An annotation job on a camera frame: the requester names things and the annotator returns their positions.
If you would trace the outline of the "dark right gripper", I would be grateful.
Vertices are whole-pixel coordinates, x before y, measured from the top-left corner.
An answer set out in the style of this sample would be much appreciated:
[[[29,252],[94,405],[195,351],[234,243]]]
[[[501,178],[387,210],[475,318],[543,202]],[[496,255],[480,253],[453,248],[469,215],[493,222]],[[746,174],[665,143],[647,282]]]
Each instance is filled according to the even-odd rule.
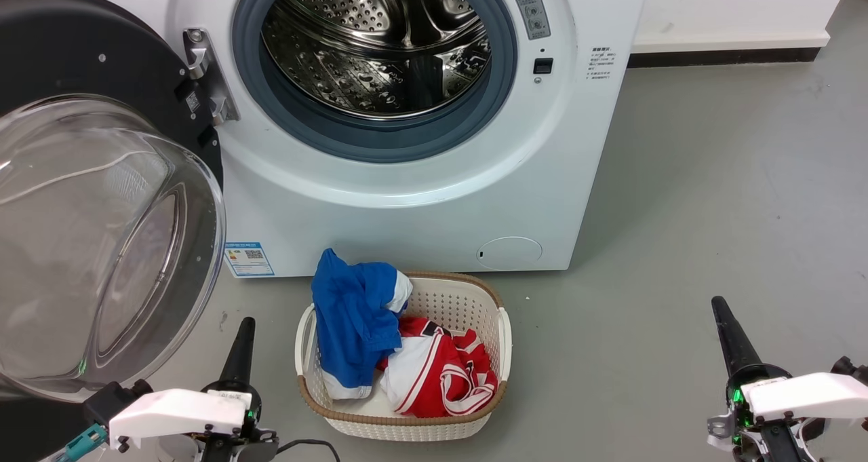
[[[707,419],[707,442],[729,452],[735,461],[815,461],[807,443],[825,433],[824,419],[766,421],[751,412],[742,390],[758,381],[786,381],[792,376],[778,366],[760,364],[747,333],[723,297],[712,298],[720,349],[728,373],[726,414]]]

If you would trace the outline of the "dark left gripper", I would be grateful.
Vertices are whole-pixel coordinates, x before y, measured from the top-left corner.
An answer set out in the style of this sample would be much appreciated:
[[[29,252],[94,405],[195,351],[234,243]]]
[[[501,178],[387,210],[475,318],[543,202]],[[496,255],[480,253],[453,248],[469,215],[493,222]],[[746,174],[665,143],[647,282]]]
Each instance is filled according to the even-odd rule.
[[[276,431],[258,426],[262,413],[262,400],[250,382],[256,320],[245,317],[241,321],[235,340],[227,354],[220,373],[220,381],[203,388],[204,393],[245,401],[241,428],[232,434],[213,434],[205,431],[197,436],[198,461],[272,461],[278,455],[279,436]]]

